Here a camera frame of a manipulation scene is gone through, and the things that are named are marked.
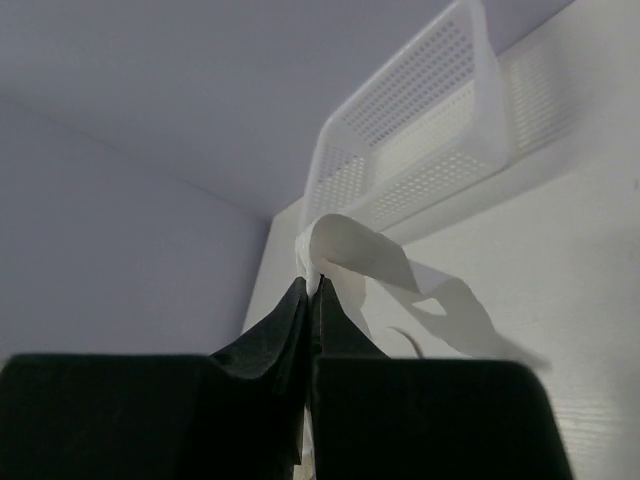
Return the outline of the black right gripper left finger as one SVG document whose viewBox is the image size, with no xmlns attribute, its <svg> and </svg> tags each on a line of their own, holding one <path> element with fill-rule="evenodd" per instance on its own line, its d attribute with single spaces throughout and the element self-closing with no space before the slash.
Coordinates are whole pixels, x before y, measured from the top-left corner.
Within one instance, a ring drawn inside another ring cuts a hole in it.
<svg viewBox="0 0 640 480">
<path fill-rule="evenodd" d="M 308 297 L 210 355 L 29 353 L 1 371 L 5 479 L 289 479 L 303 456 Z"/>
</svg>

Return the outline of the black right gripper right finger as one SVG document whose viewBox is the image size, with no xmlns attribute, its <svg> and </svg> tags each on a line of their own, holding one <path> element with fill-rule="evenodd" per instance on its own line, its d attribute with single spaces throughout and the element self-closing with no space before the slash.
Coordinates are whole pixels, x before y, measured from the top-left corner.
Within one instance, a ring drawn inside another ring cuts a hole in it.
<svg viewBox="0 0 640 480">
<path fill-rule="evenodd" d="M 319 479 L 569 479 L 546 391 L 512 361 L 393 359 L 312 300 L 309 408 Z"/>
</svg>

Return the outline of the white bra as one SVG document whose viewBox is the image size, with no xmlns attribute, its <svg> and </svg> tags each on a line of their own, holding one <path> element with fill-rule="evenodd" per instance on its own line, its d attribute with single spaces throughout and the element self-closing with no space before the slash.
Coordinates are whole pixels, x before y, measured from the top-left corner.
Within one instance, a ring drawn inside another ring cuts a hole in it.
<svg viewBox="0 0 640 480">
<path fill-rule="evenodd" d="M 545 371 L 550 362 L 500 334 L 482 303 L 461 278 L 407 257 L 388 237 L 340 214 L 328 214 L 304 228 L 295 240 L 296 266 L 307 295 L 320 281 L 333 283 L 347 316 L 366 337 L 361 309 L 364 279 L 373 279 L 429 334 L 472 358 L 509 360 Z"/>
</svg>

